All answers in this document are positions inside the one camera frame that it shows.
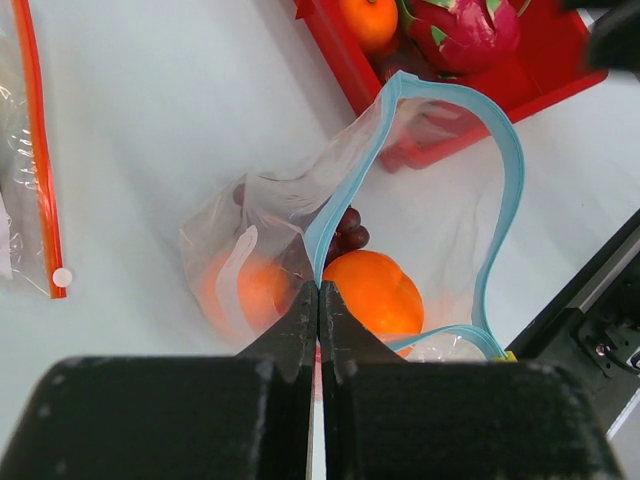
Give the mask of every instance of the red grape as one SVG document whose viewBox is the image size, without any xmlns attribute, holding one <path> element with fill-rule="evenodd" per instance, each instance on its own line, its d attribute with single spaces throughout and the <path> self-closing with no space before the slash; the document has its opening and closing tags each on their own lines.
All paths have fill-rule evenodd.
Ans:
<svg viewBox="0 0 640 480">
<path fill-rule="evenodd" d="M 352 252 L 364 248 L 369 243 L 369 231 L 360 225 L 353 232 L 345 233 L 340 239 L 340 246 L 343 250 Z"/>
<path fill-rule="evenodd" d="M 344 212 L 336 231 L 338 233 L 353 232 L 360 226 L 360 220 L 360 212 L 353 207 L 349 207 L 347 211 Z"/>
<path fill-rule="evenodd" d="M 233 201 L 239 206 L 244 204 L 244 183 L 233 189 Z"/>
<path fill-rule="evenodd" d="M 338 258 L 340 255 L 343 255 L 343 254 L 344 254 L 344 252 L 340 248 L 340 245 L 339 245 L 336 237 L 333 237 L 331 239 L 331 243 L 329 244 L 329 251 L 327 252 L 327 259 L 324 262 L 325 268 L 331 262 L 333 262 L 336 258 Z"/>
</svg>

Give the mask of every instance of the white surface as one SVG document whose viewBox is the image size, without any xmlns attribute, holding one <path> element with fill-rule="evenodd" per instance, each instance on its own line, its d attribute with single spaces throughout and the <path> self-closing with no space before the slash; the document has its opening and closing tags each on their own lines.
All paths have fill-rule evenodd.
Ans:
<svg viewBox="0 0 640 480">
<path fill-rule="evenodd" d="M 68 300 L 0 293 L 0 451 L 78 354 L 225 353 L 185 288 L 182 221 L 248 168 L 353 119 L 291 0 L 32 0 Z M 525 197 L 489 288 L 510 341 L 640 206 L 640 86 L 611 79 L 518 125 Z"/>
</svg>

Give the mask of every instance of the orange fruit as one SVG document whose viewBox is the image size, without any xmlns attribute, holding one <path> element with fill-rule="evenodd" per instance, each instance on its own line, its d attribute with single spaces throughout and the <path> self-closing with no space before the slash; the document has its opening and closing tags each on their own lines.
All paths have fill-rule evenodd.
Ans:
<svg viewBox="0 0 640 480">
<path fill-rule="evenodd" d="M 337 285 L 351 314 L 374 334 L 422 332 L 422 296 L 388 256 L 356 250 L 331 262 L 323 280 Z"/>
<path fill-rule="evenodd" d="M 198 300 L 207 320 L 220 332 L 237 338 L 236 321 L 226 318 L 216 292 L 218 274 L 229 253 L 219 256 L 205 271 L 198 285 Z M 238 274 L 238 299 L 252 330 L 260 335 L 284 315 L 293 299 L 287 272 L 273 261 L 252 253 Z"/>
<path fill-rule="evenodd" d="M 365 54 L 389 45 L 398 26 L 395 0 L 340 0 L 340 9 Z"/>
</svg>

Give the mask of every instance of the plastic bag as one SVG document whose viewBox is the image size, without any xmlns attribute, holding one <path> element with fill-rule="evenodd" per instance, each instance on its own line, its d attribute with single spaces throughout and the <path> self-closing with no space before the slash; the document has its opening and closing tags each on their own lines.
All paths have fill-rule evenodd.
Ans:
<svg viewBox="0 0 640 480">
<path fill-rule="evenodd" d="M 0 0 L 0 281 L 62 298 L 67 275 L 43 104 L 28 1 Z"/>
<path fill-rule="evenodd" d="M 484 297 L 523 181 L 520 143 L 497 105 L 399 73 L 311 164 L 246 174 L 188 220 L 187 279 L 207 319 L 241 348 L 286 312 L 302 282 L 320 284 L 353 205 L 367 250 L 390 256 L 422 298 L 422 331 L 389 328 L 375 332 L 381 340 L 417 360 L 506 358 Z"/>
</svg>

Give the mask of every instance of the ziplock bag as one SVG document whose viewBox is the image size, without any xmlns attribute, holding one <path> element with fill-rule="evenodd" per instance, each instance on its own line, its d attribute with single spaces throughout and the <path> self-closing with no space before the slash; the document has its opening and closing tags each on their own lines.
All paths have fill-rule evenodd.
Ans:
<svg viewBox="0 0 640 480">
<path fill-rule="evenodd" d="M 248 173 L 188 220 L 187 279 L 207 319 L 242 348 L 286 312 L 302 282 L 320 284 L 353 205 L 367 250 L 391 257 L 422 299 L 421 331 L 390 327 L 374 332 L 381 340 L 414 360 L 507 358 L 484 298 L 523 181 L 520 143 L 495 103 L 401 72 L 310 163 Z M 375 305 L 370 280 L 360 301 Z"/>
<path fill-rule="evenodd" d="M 26 0 L 0 0 L 0 121 L 0 281 L 65 297 L 65 285 L 54 282 L 62 253 L 38 50 Z"/>
</svg>

